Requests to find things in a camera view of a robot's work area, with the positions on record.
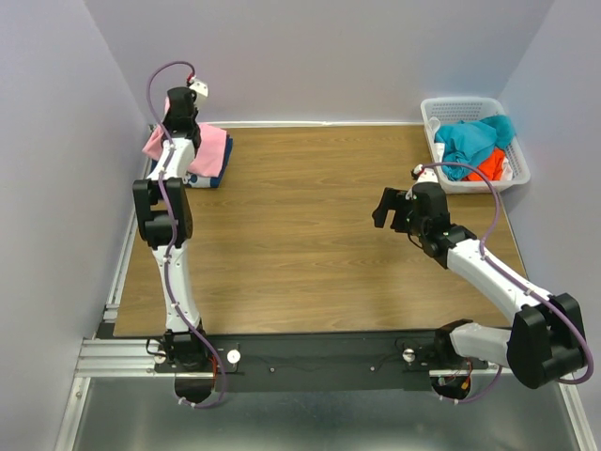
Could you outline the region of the pink t-shirt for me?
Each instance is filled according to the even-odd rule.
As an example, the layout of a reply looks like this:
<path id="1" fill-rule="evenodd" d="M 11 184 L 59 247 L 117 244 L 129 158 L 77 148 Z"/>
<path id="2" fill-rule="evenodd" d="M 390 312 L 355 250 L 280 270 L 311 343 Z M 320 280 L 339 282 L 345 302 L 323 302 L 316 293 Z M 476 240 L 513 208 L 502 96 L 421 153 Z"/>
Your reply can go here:
<path id="1" fill-rule="evenodd" d="M 225 167 L 226 145 L 229 135 L 226 130 L 198 122 L 201 143 L 188 173 L 205 178 L 217 178 Z M 147 139 L 142 151 L 147 157 L 158 161 L 162 153 L 163 132 L 157 127 Z"/>

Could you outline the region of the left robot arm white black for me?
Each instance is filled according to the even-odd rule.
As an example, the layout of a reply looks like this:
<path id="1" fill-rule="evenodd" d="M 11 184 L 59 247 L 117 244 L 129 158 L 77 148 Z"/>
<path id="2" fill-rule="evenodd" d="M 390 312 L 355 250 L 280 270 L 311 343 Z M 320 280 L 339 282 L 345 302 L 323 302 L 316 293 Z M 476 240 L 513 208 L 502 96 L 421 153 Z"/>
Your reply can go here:
<path id="1" fill-rule="evenodd" d="M 200 145 L 196 97 L 189 87 L 167 92 L 160 157 L 150 174 L 132 185 L 139 234 L 151 249 L 162 282 L 164 359 L 168 365 L 187 370 L 207 360 L 188 268 L 187 241 L 193 234 L 193 218 L 183 180 Z"/>

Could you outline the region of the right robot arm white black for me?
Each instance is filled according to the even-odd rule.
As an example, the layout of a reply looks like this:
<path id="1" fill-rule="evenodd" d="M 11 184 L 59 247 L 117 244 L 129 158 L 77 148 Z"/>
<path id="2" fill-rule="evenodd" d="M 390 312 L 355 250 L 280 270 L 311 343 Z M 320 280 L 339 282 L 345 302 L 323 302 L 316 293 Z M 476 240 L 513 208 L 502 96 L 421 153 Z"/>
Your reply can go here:
<path id="1" fill-rule="evenodd" d="M 470 230 L 453 223 L 438 183 L 419 182 L 408 191 L 385 188 L 372 219 L 377 228 L 389 225 L 416 240 L 427 256 L 468 281 L 511 322 L 505 330 L 458 320 L 439 329 L 439 354 L 503 366 L 531 389 L 566 383 L 567 374 L 579 370 L 581 381 L 590 378 L 593 357 L 578 301 L 530 283 Z"/>

